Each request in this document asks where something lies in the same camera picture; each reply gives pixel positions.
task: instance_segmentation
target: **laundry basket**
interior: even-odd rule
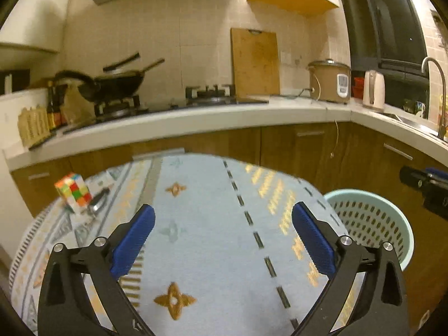
[[[397,206],[374,193],[357,189],[338,189],[324,197],[358,244],[379,247],[380,242],[389,241],[402,270],[408,266],[414,252],[414,235]]]

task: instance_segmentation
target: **tiled wall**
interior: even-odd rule
[[[442,43],[442,34],[431,13],[429,0],[412,0],[417,10],[420,24],[422,25],[423,34],[425,35],[426,51],[430,57],[438,60],[442,66],[445,76],[448,75],[448,57],[445,46]],[[429,63],[429,81],[430,81],[430,98],[429,98],[429,117],[433,123],[438,122],[438,110],[440,105],[440,95],[442,94],[442,78],[437,67],[433,63]]]
[[[342,7],[307,19],[246,0],[118,0],[101,6],[70,0],[64,50],[32,68],[32,80],[59,68],[99,75],[104,65],[139,51],[142,58],[129,68],[166,59],[146,74],[139,89],[143,101],[184,97],[188,85],[232,82],[232,27],[276,32],[279,51],[292,62],[280,67],[283,92],[309,86],[311,60],[350,63]]]

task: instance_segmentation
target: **table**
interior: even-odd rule
[[[156,225],[119,283],[158,336],[290,335],[328,281],[292,226],[292,206],[302,200],[338,235],[347,234],[308,182],[231,159],[157,157],[109,168],[86,183],[98,187],[105,178],[111,191],[94,221],[70,213],[58,198],[23,236],[10,271],[11,301],[34,332],[52,247],[108,237],[143,203],[154,207]],[[361,281],[358,275],[334,328],[347,322]],[[84,282],[100,322],[111,328],[89,276]],[[189,305],[170,314],[169,289]]]

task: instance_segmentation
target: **curved metal faucet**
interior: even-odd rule
[[[438,63],[438,61],[436,61],[434,58],[432,57],[426,57],[423,61],[422,61],[422,73],[425,73],[426,67],[429,65],[429,61],[433,62],[438,70],[440,71],[440,75],[442,76],[442,95],[443,95],[443,103],[442,103],[442,117],[440,118],[440,121],[438,123],[438,133],[437,133],[437,137],[441,140],[444,139],[445,137],[445,133],[446,133],[446,119],[445,119],[445,111],[446,111],[446,100],[447,100],[447,95],[446,95],[446,82],[445,82],[445,75],[444,72],[442,70],[442,67],[440,66],[440,64]]]

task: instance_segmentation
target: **wok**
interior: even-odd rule
[[[118,68],[138,58],[140,58],[140,54],[136,53],[118,63],[106,66],[102,69],[106,74],[95,78],[78,71],[60,71],[56,73],[54,81],[57,82],[63,78],[82,81],[82,85],[78,87],[79,93],[89,102],[101,103],[121,100],[134,95],[143,82],[145,72],[165,62],[164,58],[160,58],[139,71],[118,71]]]

